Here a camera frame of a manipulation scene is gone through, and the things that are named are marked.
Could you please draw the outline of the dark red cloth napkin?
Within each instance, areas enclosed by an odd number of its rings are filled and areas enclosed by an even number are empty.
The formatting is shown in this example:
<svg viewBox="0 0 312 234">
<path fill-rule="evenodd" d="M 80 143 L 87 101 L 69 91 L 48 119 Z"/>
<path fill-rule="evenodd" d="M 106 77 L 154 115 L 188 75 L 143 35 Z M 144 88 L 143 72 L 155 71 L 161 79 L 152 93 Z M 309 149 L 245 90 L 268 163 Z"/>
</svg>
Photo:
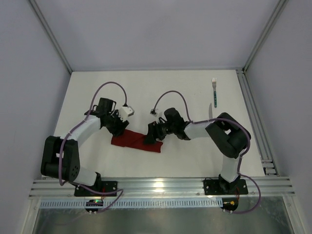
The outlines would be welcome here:
<svg viewBox="0 0 312 234">
<path fill-rule="evenodd" d="M 111 144 L 119 147 L 132 148 L 147 152 L 161 153 L 162 142 L 145 144 L 146 135 L 131 130 L 125 130 L 120 136 L 112 136 Z"/>
</svg>

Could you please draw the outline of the knife with teal handle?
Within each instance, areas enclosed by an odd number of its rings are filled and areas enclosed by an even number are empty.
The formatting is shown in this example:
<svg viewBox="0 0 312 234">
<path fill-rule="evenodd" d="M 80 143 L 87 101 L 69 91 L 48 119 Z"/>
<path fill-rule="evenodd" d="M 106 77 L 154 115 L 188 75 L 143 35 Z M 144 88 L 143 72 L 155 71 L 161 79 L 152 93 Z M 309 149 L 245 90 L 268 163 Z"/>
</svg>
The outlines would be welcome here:
<svg viewBox="0 0 312 234">
<path fill-rule="evenodd" d="M 210 103 L 210 105 L 209 105 L 208 114 L 209 114 L 209 119 L 212 119 L 212 118 L 213 118 L 213 107 L 212 107 L 212 103 Z"/>
</svg>

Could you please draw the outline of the fork with teal handle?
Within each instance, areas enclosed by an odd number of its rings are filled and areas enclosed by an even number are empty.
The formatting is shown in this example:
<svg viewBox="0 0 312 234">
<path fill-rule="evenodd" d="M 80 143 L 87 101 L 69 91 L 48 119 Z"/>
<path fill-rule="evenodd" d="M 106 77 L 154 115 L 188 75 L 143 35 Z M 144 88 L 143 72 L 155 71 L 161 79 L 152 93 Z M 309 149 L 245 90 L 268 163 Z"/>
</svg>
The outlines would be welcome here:
<svg viewBox="0 0 312 234">
<path fill-rule="evenodd" d="M 217 94 L 216 94 L 216 78 L 212 79 L 212 87 L 214 92 L 214 107 L 217 107 Z"/>
</svg>

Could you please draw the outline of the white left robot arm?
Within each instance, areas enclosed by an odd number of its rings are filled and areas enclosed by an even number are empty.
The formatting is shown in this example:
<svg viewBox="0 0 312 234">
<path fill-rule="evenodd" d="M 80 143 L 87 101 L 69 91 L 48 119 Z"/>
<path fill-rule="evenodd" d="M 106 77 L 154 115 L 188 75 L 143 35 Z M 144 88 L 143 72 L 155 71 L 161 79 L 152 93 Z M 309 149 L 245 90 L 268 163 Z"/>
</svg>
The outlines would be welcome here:
<svg viewBox="0 0 312 234">
<path fill-rule="evenodd" d="M 116 102 L 100 98 L 85 113 L 85 119 L 62 136 L 49 136 L 44 143 L 40 172 L 58 179 L 61 185 L 69 182 L 92 193 L 103 192 L 101 175 L 80 165 L 79 148 L 94 133 L 105 127 L 114 137 L 121 136 L 129 125 L 128 117 L 135 111 L 127 104 L 115 109 Z"/>
</svg>

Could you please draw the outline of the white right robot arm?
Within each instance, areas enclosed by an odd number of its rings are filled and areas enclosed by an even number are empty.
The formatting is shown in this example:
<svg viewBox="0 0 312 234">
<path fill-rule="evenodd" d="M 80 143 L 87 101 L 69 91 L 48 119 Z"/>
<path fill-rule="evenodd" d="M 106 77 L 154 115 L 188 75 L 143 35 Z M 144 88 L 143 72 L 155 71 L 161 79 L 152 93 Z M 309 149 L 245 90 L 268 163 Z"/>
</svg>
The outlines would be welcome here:
<svg viewBox="0 0 312 234">
<path fill-rule="evenodd" d="M 159 118 L 148 124 L 143 143 L 160 143 L 167 135 L 174 134 L 181 140 L 209 137 L 223 154 L 218 187 L 223 194 L 235 191 L 241 178 L 239 168 L 242 156 L 249 150 L 251 134 L 227 112 L 218 117 L 199 122 L 185 121 L 175 108 L 169 108 Z"/>
</svg>

